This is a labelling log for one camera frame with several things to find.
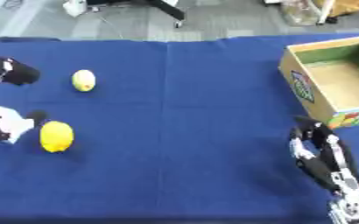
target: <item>black chair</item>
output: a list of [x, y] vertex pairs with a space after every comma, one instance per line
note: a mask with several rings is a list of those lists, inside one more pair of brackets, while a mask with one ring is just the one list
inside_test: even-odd
[[180, 28], [185, 20], [185, 12], [162, 0], [87, 0], [87, 5], [115, 4], [121, 2], [145, 2], [156, 7], [176, 19], [174, 26]]

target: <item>tennis ball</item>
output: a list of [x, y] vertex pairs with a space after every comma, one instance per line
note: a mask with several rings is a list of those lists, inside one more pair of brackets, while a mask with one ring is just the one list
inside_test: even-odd
[[64, 122], [47, 122], [40, 130], [40, 144], [46, 151], [65, 151], [74, 141], [72, 128]]
[[89, 70], [79, 70], [72, 76], [74, 87], [82, 92], [90, 91], [95, 86], [95, 76]]

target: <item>plastic bag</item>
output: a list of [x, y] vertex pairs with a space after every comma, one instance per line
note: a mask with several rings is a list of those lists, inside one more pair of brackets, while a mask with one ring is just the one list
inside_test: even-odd
[[307, 0], [283, 0], [282, 10], [290, 25], [315, 25], [318, 21]]

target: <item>cable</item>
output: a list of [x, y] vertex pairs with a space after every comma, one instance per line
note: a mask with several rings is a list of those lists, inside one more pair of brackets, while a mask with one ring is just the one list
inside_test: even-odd
[[13, 10], [15, 8], [18, 8], [20, 7], [23, 3], [24, 3], [25, 0], [7, 0], [3, 7], [6, 9], [6, 10]]

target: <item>white object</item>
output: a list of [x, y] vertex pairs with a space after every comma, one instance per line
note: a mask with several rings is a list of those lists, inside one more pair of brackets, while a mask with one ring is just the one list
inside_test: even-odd
[[86, 0], [69, 0], [63, 4], [63, 7], [68, 15], [76, 18], [87, 11], [87, 1]]
[[25, 132], [34, 128], [32, 119], [24, 119], [16, 110], [0, 106], [0, 130], [10, 133], [6, 141], [14, 144]]
[[179, 0], [163, 0], [165, 3], [170, 4], [172, 7], [174, 7]]
[[282, 0], [264, 0], [266, 4], [280, 4]]

